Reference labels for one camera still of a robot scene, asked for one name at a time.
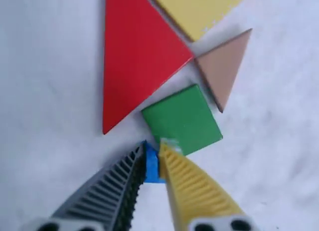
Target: wooden block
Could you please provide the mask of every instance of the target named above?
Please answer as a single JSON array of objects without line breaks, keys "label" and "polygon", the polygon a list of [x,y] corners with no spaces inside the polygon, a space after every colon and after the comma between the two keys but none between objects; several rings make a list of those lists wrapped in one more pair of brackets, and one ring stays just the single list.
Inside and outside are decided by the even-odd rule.
[{"label": "wooden block", "polygon": [[157,142],[176,139],[188,155],[222,139],[198,85],[192,85],[142,111]]},{"label": "wooden block", "polygon": [[251,31],[245,31],[196,59],[220,112],[225,109]]},{"label": "wooden block", "polygon": [[147,0],[106,0],[103,133],[192,58]]},{"label": "wooden block", "polygon": [[157,0],[192,41],[200,39],[241,0]]}]

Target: yellow tangram piece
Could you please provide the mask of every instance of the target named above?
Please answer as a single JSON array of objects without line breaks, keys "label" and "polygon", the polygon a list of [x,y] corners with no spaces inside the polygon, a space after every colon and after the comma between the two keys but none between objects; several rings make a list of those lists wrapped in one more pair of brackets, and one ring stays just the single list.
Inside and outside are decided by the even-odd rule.
[{"label": "yellow tangram piece", "polygon": [[157,0],[189,39],[200,39],[242,0]]},{"label": "yellow tangram piece", "polygon": [[185,231],[195,218],[243,214],[233,199],[187,157],[161,143],[159,159],[176,230]]}]

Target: screw hole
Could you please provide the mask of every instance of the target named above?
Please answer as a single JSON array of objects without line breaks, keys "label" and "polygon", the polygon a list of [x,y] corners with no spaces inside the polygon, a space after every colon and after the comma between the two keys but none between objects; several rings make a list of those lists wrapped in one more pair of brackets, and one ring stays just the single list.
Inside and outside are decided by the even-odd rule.
[{"label": "screw hole", "polygon": [[47,223],[42,225],[38,231],[58,231],[59,225],[56,223]]},{"label": "screw hole", "polygon": [[195,231],[214,231],[213,227],[208,224],[198,224],[195,227]]},{"label": "screw hole", "polygon": [[251,226],[249,223],[243,220],[234,220],[231,222],[231,227],[236,231],[250,231]]}]

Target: large triangle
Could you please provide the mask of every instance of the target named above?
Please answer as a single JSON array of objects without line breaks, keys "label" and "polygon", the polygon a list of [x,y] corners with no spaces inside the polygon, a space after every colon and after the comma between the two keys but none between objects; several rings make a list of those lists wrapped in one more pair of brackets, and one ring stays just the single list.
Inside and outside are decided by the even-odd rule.
[{"label": "large triangle", "polygon": [[148,0],[106,0],[103,133],[192,58]]},{"label": "large triangle", "polygon": [[196,59],[220,112],[224,111],[252,29]]}]

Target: tangram piece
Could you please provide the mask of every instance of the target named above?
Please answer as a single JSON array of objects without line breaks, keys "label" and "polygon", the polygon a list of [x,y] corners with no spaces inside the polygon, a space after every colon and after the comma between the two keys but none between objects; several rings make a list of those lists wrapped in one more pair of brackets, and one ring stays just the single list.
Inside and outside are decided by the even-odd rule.
[{"label": "tangram piece", "polygon": [[242,0],[157,0],[189,39],[200,39]]},{"label": "tangram piece", "polygon": [[198,85],[192,85],[142,110],[155,140],[178,141],[184,155],[222,139]]},{"label": "tangram piece", "polygon": [[164,179],[160,178],[158,151],[155,150],[148,142],[144,142],[146,150],[146,178],[144,183],[165,183]]},{"label": "tangram piece", "polygon": [[224,111],[252,29],[196,59],[220,112]]},{"label": "tangram piece", "polygon": [[103,133],[192,58],[148,0],[106,0]]},{"label": "tangram piece", "polygon": [[176,230],[187,230],[195,218],[241,215],[233,199],[201,168],[161,143],[160,175],[165,178]]}]

